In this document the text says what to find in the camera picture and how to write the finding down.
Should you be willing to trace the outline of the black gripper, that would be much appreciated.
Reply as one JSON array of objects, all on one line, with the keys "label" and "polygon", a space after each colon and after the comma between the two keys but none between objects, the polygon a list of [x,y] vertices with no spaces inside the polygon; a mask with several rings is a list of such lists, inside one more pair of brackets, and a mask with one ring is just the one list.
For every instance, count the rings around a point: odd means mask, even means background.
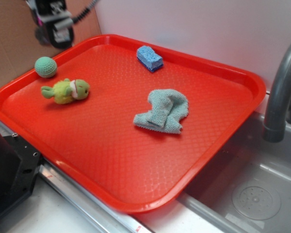
[{"label": "black gripper", "polygon": [[74,40],[71,27],[58,29],[56,24],[70,20],[64,0],[28,0],[26,1],[36,24],[35,37],[41,45],[57,49],[70,48]]}]

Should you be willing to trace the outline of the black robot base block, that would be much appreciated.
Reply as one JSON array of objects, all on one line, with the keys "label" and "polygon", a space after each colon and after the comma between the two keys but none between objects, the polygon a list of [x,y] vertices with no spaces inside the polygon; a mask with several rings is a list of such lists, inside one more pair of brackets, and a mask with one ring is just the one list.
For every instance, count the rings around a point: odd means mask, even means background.
[{"label": "black robot base block", "polygon": [[0,133],[0,218],[32,194],[40,156],[23,137]]}]

